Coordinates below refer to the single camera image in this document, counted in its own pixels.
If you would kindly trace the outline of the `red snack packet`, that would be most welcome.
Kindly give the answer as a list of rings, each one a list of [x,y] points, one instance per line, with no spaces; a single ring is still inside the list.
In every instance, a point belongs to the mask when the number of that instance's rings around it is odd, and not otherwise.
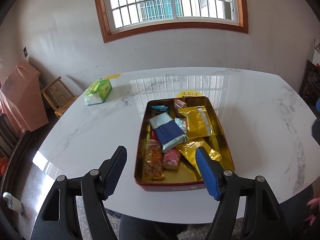
[[[159,141],[157,134],[155,133],[152,127],[150,127],[150,139],[154,141]]]

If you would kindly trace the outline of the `pink red cake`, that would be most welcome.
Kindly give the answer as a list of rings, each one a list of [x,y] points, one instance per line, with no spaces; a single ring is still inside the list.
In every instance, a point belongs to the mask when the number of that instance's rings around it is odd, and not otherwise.
[[[174,107],[176,110],[182,109],[182,108],[186,108],[187,104],[182,101],[181,99],[174,99]]]

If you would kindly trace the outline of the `round yellow warning sticker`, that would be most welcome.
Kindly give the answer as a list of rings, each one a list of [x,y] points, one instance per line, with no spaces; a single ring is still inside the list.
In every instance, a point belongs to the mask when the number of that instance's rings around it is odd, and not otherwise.
[[[186,97],[195,97],[195,96],[202,96],[202,94],[196,90],[184,90],[177,94],[177,98],[186,98]]]

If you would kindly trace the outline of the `gold packet with silver strip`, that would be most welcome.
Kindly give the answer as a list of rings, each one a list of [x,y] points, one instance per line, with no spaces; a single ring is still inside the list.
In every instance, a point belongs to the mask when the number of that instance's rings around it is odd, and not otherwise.
[[[178,112],[187,119],[187,136],[190,140],[216,135],[205,106],[185,107]]]

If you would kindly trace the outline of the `pink patterned snack block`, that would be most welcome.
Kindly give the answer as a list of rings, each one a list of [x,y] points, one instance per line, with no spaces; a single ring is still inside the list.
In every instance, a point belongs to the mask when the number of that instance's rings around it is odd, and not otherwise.
[[[181,153],[178,149],[172,148],[163,155],[163,168],[177,171],[180,165]]]

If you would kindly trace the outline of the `dark wooden bench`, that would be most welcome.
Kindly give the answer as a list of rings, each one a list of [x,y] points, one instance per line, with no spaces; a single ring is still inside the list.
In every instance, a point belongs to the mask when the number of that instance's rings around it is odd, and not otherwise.
[[[17,172],[26,146],[29,132],[17,135],[8,117],[1,113],[1,158],[7,161],[1,174],[1,191],[11,188],[12,180]]]

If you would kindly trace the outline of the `gold red tin box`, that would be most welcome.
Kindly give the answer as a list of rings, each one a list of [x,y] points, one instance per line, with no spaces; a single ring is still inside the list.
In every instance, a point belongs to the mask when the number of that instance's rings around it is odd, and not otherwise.
[[[171,135],[171,145],[160,139],[155,127],[163,114],[182,133]],[[201,189],[204,182],[196,163],[196,150],[203,147],[209,157],[234,171],[233,159],[220,121],[206,96],[149,101],[140,129],[135,181],[145,191]]]

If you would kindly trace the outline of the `clear bag orange crackers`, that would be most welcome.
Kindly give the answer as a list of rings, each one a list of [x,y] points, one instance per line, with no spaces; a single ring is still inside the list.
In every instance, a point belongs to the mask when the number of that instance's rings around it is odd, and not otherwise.
[[[163,180],[164,177],[162,145],[159,141],[149,140],[144,153],[142,180]]]

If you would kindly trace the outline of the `green tissue pack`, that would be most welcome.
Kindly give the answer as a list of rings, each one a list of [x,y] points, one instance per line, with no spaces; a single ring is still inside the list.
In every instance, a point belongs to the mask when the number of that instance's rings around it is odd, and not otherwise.
[[[84,93],[85,104],[90,106],[103,103],[111,90],[112,85],[109,79],[95,81]]]

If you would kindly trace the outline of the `cyan small snack packet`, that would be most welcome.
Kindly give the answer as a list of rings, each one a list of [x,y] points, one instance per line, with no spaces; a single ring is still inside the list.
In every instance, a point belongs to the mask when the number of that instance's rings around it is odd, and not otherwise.
[[[156,111],[156,112],[167,112],[168,111],[168,106],[165,106],[165,105],[155,105],[155,106],[151,106],[151,109],[153,111]]]

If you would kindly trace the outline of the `small bamboo chair left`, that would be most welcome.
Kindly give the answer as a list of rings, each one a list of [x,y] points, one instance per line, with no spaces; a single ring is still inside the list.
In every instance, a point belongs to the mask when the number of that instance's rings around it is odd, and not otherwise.
[[[71,105],[78,99],[69,87],[62,81],[61,77],[46,85],[40,94],[50,104],[58,119],[71,107]]]

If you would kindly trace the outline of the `silver speckled snack block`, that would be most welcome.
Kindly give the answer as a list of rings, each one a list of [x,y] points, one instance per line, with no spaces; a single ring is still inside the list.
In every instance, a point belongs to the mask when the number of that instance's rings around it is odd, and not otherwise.
[[[186,118],[175,118],[175,123],[177,126],[183,131],[183,133],[187,133],[188,130],[188,124]]]

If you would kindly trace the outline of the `dark wooden console table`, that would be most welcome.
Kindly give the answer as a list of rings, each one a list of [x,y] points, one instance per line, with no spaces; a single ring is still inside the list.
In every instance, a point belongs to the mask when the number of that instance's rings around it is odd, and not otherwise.
[[[315,105],[319,99],[319,66],[311,61],[306,62],[306,68],[298,94],[307,105]]]

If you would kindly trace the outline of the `yellow edge sticker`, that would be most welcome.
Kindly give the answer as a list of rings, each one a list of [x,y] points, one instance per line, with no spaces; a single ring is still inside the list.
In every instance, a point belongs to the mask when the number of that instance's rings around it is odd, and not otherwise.
[[[121,76],[121,73],[119,73],[119,74],[112,74],[112,75],[105,76],[105,77],[103,78],[103,80],[117,79],[117,78],[119,78],[120,76]]]

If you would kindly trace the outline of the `arched wooden frame window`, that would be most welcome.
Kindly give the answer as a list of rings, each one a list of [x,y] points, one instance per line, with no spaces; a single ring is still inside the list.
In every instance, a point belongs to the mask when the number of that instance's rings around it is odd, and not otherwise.
[[[246,0],[94,0],[103,42],[168,29],[248,33]]]

